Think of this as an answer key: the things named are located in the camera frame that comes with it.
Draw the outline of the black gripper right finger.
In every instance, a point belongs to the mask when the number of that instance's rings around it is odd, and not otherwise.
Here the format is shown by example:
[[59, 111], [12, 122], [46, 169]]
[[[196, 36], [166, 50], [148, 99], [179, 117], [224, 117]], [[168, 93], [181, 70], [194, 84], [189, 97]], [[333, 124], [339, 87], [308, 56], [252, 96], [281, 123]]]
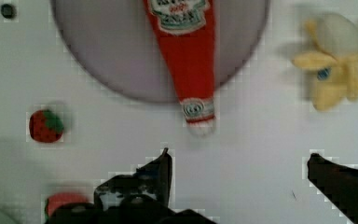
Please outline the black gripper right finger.
[[318, 153], [307, 161], [308, 180], [344, 214], [358, 224], [358, 169], [333, 163]]

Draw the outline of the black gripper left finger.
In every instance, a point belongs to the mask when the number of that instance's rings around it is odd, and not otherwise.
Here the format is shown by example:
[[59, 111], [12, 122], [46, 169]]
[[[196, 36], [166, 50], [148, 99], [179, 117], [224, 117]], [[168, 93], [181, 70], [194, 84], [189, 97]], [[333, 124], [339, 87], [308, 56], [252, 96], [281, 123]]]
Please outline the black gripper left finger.
[[132, 175], [99, 185], [93, 201], [60, 206], [44, 224], [217, 224], [200, 213], [169, 208], [172, 157], [167, 149]]

